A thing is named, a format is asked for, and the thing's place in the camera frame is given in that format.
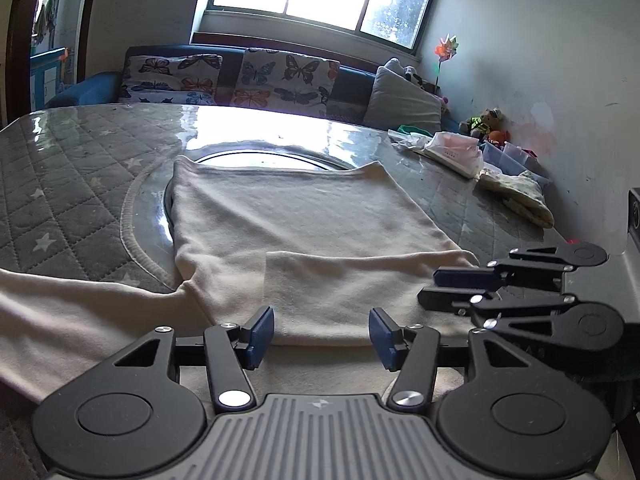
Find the door frame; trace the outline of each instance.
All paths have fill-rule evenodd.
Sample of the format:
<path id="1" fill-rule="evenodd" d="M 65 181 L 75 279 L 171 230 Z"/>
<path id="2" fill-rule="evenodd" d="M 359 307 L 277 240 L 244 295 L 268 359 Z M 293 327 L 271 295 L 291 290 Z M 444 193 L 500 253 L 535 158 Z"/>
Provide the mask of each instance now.
<path id="1" fill-rule="evenodd" d="M 82 0 L 80 25 L 78 27 L 78 46 L 76 47 L 76 83 L 84 81 L 86 76 L 86 47 L 89 42 L 89 23 L 94 0 Z"/>
<path id="2" fill-rule="evenodd" d="M 9 123 L 31 113 L 31 33 L 38 0 L 13 0 L 6 36 L 4 99 Z"/>

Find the blue cabinet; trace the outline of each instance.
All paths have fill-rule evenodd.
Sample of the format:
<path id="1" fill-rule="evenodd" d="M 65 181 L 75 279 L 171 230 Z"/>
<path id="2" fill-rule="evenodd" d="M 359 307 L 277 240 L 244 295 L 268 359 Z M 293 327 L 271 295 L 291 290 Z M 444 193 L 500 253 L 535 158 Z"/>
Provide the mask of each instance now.
<path id="1" fill-rule="evenodd" d="M 31 111 L 42 110 L 60 88 L 66 48 L 56 48 L 31 56 Z"/>

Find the teddy bear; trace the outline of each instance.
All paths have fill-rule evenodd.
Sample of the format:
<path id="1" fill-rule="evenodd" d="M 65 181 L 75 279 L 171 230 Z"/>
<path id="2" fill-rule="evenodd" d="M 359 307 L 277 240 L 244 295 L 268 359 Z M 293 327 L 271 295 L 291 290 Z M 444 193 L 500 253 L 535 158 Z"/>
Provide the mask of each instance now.
<path id="1" fill-rule="evenodd" d="M 493 131 L 501 131 L 504 115 L 499 108 L 485 110 L 479 117 L 471 117 L 460 123 L 460 133 L 483 140 Z"/>

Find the plastic container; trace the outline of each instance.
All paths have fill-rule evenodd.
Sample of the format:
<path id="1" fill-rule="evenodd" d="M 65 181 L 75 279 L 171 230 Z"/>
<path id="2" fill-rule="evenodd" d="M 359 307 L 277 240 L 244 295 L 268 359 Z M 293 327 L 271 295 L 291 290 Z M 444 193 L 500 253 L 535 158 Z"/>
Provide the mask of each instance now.
<path id="1" fill-rule="evenodd" d="M 514 176 L 514 175 L 521 174 L 523 171 L 530 171 L 533 174 L 533 180 L 535 180 L 540 185 L 540 187 L 542 188 L 542 191 L 544 191 L 545 187 L 551 184 L 552 182 L 551 179 L 546 178 L 540 174 L 537 174 L 535 170 L 526 168 L 525 166 L 520 164 L 517 160 L 513 160 L 509 155 L 507 155 L 507 153 L 499 150 L 490 142 L 486 142 L 484 144 L 484 148 L 482 149 L 482 158 L 484 158 L 485 162 L 488 162 L 489 164 L 492 164 L 493 166 L 497 166 L 498 168 L 500 168 L 500 170 L 505 175 Z M 533 159 L 533 161 L 536 163 L 537 167 L 539 167 L 538 162 L 535 159 Z"/>
<path id="2" fill-rule="evenodd" d="M 529 171 L 532 171 L 533 173 L 540 176 L 545 176 L 538 160 L 534 156 L 529 155 L 529 153 L 525 152 L 524 150 L 521 150 L 518 146 L 515 146 L 510 142 L 505 142 L 504 153 L 510 156 L 517 163 L 523 165 Z"/>

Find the butterfly pattern cushion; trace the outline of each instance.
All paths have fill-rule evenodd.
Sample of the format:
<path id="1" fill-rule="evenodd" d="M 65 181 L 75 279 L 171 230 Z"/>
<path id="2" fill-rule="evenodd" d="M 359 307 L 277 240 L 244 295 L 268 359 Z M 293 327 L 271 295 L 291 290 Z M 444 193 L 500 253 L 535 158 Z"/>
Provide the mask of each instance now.
<path id="1" fill-rule="evenodd" d="M 333 60 L 248 48 L 231 105 L 325 117 L 339 69 Z"/>
<path id="2" fill-rule="evenodd" d="M 122 72 L 119 103 L 215 105 L 222 56 L 132 56 Z"/>

